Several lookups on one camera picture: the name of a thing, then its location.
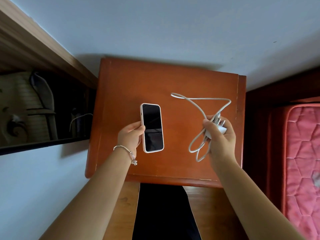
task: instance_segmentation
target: forearm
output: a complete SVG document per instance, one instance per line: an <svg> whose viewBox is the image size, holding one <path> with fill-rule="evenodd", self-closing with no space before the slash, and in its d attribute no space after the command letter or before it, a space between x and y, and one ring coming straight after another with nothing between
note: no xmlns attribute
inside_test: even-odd
<svg viewBox="0 0 320 240"><path fill-rule="evenodd" d="M101 240L130 163L128 152L116 148L40 239Z"/></svg>
<svg viewBox="0 0 320 240"><path fill-rule="evenodd" d="M250 240L304 239L235 161L213 167Z"/></svg>

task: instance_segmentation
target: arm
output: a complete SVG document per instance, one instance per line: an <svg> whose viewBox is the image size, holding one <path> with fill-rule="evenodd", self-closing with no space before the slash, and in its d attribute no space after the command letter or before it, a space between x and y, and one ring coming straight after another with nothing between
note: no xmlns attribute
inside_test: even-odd
<svg viewBox="0 0 320 240"><path fill-rule="evenodd" d="M222 135L209 120L204 127L211 134L210 163L226 192L250 240L303 240L288 219L272 204L235 158L236 135L225 119L226 134Z"/></svg>
<svg viewBox="0 0 320 240"><path fill-rule="evenodd" d="M126 126L119 132L118 145L136 155L144 130L140 121ZM117 147L40 240L101 240L130 164L130 154Z"/></svg>

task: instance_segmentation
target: black screen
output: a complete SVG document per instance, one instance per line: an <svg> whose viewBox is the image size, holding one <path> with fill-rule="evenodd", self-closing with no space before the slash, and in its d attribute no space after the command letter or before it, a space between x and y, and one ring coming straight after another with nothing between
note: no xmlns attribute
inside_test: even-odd
<svg viewBox="0 0 320 240"><path fill-rule="evenodd" d="M163 136L161 126L161 113L158 105L143 104L143 124L146 151L157 151L163 149Z"/></svg>

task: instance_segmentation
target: orange wooden surface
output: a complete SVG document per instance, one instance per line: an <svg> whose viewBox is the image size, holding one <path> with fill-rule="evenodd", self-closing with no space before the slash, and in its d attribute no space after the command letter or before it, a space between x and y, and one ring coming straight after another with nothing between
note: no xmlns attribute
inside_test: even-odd
<svg viewBox="0 0 320 240"><path fill-rule="evenodd" d="M138 165L131 165L127 180L190 186L220 187L208 158L196 162L188 146L202 130L202 114L190 102L170 96L228 98L222 112L234 125L236 158L242 164L246 77L169 64L118 58L101 60L94 108L86 177L91 177L113 147L118 132L140 120L140 104L159 104L162 113L164 149L144 153L137 148ZM207 115L215 114L225 101L198 100Z"/></svg>

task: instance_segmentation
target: black cloth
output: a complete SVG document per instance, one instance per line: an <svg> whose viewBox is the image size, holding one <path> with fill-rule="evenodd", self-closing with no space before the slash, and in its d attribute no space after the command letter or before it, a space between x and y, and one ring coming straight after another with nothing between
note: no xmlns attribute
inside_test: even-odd
<svg viewBox="0 0 320 240"><path fill-rule="evenodd" d="M132 240L201 240L182 186L140 184Z"/></svg>

